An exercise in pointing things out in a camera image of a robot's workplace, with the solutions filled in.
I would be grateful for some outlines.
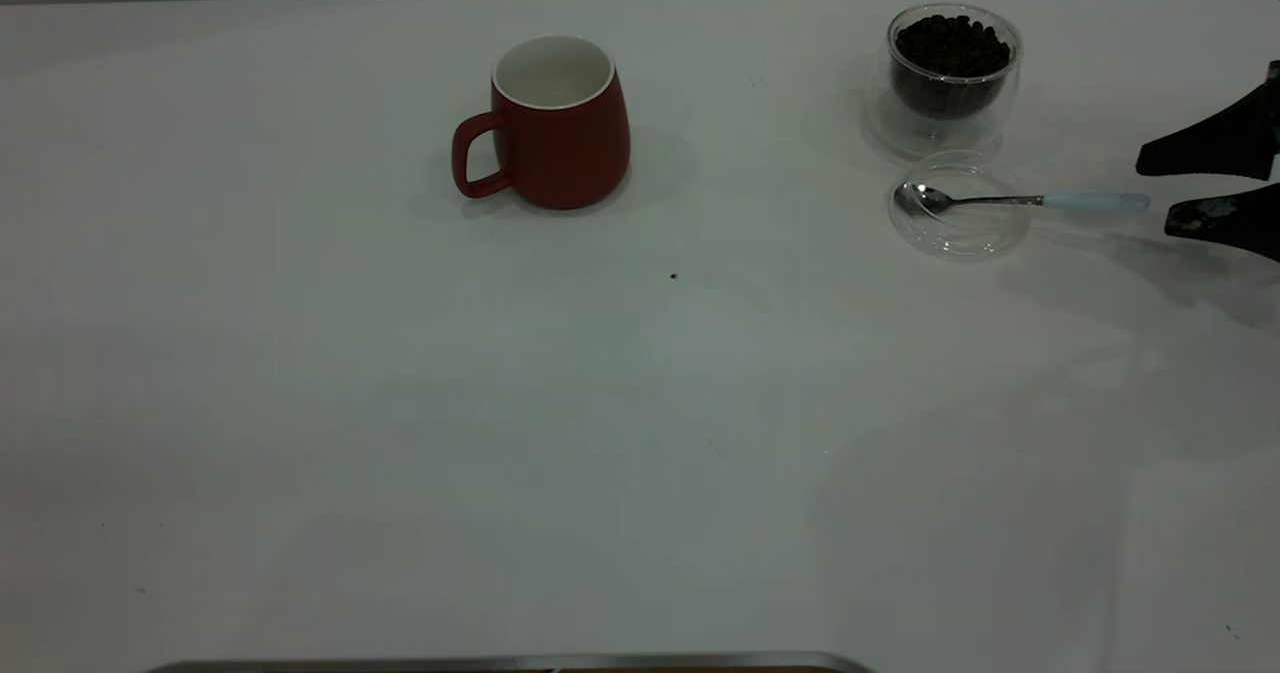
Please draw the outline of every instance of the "glass jar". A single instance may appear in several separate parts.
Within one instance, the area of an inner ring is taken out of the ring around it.
[[[925,18],[968,17],[1009,45],[1009,63],[988,75],[942,75],[901,52],[900,32]],[[1018,29],[978,6],[927,3],[897,14],[867,77],[867,115],[882,143],[909,157],[943,148],[988,148],[1004,129],[1018,95],[1023,40]]]

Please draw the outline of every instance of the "table surface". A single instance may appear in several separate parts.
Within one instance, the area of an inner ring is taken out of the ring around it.
[[[1256,182],[1133,162],[1280,3],[965,0],[1027,41],[1006,168],[1157,211],[963,266],[860,123],[924,1],[0,9],[0,668],[1275,669],[1280,267],[1160,234]],[[617,59],[626,186],[463,200],[453,127],[549,31]]]

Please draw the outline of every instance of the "light blue spoon handle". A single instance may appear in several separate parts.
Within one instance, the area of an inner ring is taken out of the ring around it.
[[[1140,193],[1050,193],[1044,194],[1043,206],[1070,211],[1146,211],[1151,198]]]

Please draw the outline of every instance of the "spoon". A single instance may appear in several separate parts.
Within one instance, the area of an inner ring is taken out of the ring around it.
[[[893,200],[910,216],[934,216],[952,205],[1039,205],[1042,209],[1074,209],[1074,211],[1146,211],[1151,198],[1140,193],[1047,193],[1047,194],[989,194],[983,198],[951,198],[936,187],[905,182],[893,191]]]

